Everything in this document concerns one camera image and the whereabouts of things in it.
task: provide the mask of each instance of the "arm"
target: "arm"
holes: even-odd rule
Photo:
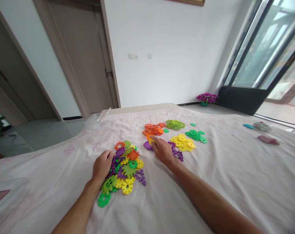
[[[114,152],[107,150],[95,160],[91,180],[86,183],[82,194],[51,234],[86,233],[86,226],[94,200],[110,170],[113,156]]]
[[[216,233],[262,232],[245,216],[232,207],[217,191],[201,178],[190,172],[179,159],[172,154],[171,146],[164,140],[152,137],[157,158],[177,177],[193,203],[213,227]]]

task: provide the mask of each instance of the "floor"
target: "floor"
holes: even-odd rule
[[[263,102],[256,114],[295,124],[295,106]]]
[[[195,104],[184,106],[183,108],[209,114],[239,114],[248,116],[217,105],[202,107],[199,104]],[[58,119],[29,121],[21,126],[6,131],[6,134],[15,134],[16,137],[0,137],[0,153],[7,158],[61,143],[81,132],[84,129],[84,122],[85,119],[63,122],[60,122]],[[273,122],[268,124],[295,133],[295,129],[287,126]]]

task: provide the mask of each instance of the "left hand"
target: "left hand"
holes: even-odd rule
[[[92,179],[105,180],[109,173],[115,152],[106,150],[94,162]]]

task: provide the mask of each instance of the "purple flowers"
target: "purple flowers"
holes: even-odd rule
[[[198,99],[199,102],[212,104],[212,103],[216,102],[216,99],[218,97],[219,96],[215,95],[215,94],[204,93],[204,94],[198,95],[196,98]]]

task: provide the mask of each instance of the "white bedsheet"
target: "white bedsheet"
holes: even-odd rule
[[[27,196],[0,225],[0,233],[50,233],[91,178],[98,155],[125,139],[138,148],[147,186],[135,182],[130,195],[113,193],[105,208],[95,202],[87,233],[212,233],[170,171],[143,147],[144,125],[168,119],[186,127],[164,133],[165,140],[190,129],[206,133],[207,144],[195,142],[193,152],[183,153],[188,169],[265,233],[295,233],[295,134],[274,128],[270,134],[283,142],[265,144],[256,138],[259,132],[242,126],[252,124],[252,118],[183,108],[108,118],[117,124],[107,141],[81,133],[40,151],[0,160],[0,180],[30,180]]]

